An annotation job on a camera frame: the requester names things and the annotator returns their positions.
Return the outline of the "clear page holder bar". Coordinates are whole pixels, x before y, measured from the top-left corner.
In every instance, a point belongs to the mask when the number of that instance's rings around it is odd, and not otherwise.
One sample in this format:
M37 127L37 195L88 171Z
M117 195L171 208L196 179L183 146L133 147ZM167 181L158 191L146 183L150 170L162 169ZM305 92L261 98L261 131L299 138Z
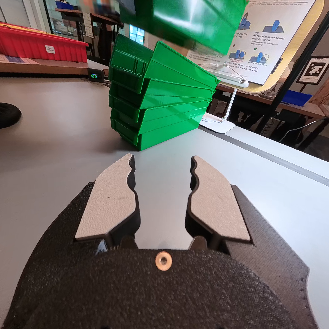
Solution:
M249 82L244 79L244 77L235 72L233 68L227 64L204 63L199 64L199 66L205 66L205 70L216 76L222 83L236 86L238 88L249 87ZM234 75L230 75L228 72L222 71L224 68L227 68L229 71L232 71Z

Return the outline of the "brown wooden table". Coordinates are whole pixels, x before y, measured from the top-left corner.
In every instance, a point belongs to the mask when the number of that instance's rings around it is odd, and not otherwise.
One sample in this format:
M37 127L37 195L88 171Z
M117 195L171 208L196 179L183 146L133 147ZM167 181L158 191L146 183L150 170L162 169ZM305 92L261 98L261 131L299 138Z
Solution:
M83 12L80 10L67 10L67 9L55 9L55 11L61 13L61 16L65 20L75 21L75 22L84 22ZM93 22L98 22L101 24L108 25L118 25L120 28L124 27L124 23L120 21L120 17L117 15L99 15L99 14L91 14L91 20Z
M303 107L286 104L281 102L274 112L270 111L272 104L271 99L264 95L255 93L246 93L238 90L233 100L232 108L228 117L230 122L241 128L250 130L253 125L257 125L255 133L261 134L265 132L265 128L270 124L270 119L276 118L283 121L288 126L282 129L282 134L278 135L277 130L271 134L274 140L279 142L283 138L283 144L287 146L296 146L297 150L305 151L306 148L315 140L319 133L328 125L328 114L324 114L322 109L315 104L305 103ZM301 139L302 123L306 123L306 119L315 119L321 121L321 124L311 132L306 138Z

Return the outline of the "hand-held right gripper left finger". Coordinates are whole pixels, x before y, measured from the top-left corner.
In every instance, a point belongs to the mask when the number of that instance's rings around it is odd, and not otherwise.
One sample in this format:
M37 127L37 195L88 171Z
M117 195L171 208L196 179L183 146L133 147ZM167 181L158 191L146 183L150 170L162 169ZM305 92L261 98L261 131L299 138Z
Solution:
M134 238L141 224L135 185L135 159L128 153L95 180L75 240L104 239L114 247L124 236Z

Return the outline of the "blue plastic bin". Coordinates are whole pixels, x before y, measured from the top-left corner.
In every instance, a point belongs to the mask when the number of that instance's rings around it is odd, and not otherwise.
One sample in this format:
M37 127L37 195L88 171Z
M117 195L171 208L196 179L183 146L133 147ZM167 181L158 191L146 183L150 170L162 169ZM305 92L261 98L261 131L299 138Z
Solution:
M303 107L311 98L311 94L288 90L281 102Z

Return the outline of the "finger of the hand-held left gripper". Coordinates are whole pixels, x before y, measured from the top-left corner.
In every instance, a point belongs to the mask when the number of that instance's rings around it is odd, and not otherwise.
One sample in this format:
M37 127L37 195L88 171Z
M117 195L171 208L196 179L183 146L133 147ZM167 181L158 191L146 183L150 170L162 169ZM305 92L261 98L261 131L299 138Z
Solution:
M136 15L135 1L134 0L118 0L120 11L124 8L131 15Z

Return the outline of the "red plastic bin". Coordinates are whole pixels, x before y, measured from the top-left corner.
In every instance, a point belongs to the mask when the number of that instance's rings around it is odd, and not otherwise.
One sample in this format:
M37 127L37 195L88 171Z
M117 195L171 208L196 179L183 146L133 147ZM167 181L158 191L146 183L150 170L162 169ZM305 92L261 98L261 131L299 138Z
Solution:
M87 63L87 43L0 23L0 53L11 57Z

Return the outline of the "black and white marker poster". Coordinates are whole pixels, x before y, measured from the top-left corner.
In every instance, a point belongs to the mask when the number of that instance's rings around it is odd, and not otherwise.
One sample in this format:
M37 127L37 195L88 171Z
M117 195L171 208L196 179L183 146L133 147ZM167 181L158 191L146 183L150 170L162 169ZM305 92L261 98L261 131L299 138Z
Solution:
M296 83L318 85L329 67L329 56L310 56Z

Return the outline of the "white instruction sheet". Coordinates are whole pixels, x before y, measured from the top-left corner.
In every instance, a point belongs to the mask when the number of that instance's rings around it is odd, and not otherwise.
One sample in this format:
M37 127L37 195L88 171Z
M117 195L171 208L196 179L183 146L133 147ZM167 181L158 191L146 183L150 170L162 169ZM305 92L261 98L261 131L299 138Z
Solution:
M189 50L195 64L227 64L249 83L264 85L315 1L249 1L229 51Z

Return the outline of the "green plastic bin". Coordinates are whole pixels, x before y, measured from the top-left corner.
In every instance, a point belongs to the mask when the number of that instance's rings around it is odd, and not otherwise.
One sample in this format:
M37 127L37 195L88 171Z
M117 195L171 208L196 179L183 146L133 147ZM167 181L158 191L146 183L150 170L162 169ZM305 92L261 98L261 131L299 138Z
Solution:
M215 90L218 77L162 41L154 51L118 35L109 62L109 80L140 94L145 79Z
M109 89L109 106L137 123L140 110L200 100L209 102L214 92L209 88L146 79L141 93L137 93L112 82Z
M180 103L150 109L111 111L111 127L137 150L145 150L198 128L208 101Z
M120 20L191 49L201 44L226 55L249 1L134 0L136 15L119 8Z

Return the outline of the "white board stand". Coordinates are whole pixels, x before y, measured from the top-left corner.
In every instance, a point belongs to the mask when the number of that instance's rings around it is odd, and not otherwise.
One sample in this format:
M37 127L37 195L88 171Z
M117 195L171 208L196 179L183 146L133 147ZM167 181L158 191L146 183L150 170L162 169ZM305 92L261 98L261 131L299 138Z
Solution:
M232 105L233 105L236 93L237 93L237 88L234 88L233 92L231 93L231 96L229 98L229 102L227 103L227 106L225 108L226 112L225 112L225 115L223 118L219 118L215 115L212 115L212 114L206 112L203 115L199 126L207 128L207 129L209 129L215 133L219 133L219 134L226 134L228 131L233 129L235 127L235 124L228 121L228 117L231 113L231 109L232 109Z

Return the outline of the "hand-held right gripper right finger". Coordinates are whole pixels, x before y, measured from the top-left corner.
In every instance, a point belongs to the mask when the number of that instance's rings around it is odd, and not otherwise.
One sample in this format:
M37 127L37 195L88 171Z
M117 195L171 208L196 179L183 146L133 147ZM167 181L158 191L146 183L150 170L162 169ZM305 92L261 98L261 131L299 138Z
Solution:
M250 244L251 237L228 179L200 156L191 157L191 193L185 228L193 238L202 237L207 248L224 242Z

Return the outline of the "grey device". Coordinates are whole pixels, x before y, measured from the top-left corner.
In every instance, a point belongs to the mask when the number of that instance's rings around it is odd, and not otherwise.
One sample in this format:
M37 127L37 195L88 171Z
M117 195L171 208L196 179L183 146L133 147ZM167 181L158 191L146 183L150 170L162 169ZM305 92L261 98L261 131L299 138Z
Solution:
M88 80L92 82L103 83L105 80L105 73L103 69L88 68Z

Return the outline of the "wood-edged white table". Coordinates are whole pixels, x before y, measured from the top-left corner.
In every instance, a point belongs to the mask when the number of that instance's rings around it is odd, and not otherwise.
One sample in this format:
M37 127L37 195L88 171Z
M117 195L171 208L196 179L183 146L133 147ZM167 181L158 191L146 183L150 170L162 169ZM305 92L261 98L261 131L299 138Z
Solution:
M88 76L88 69L102 70L105 76L109 72L107 66L89 59L83 63L0 55L1 77L84 77Z

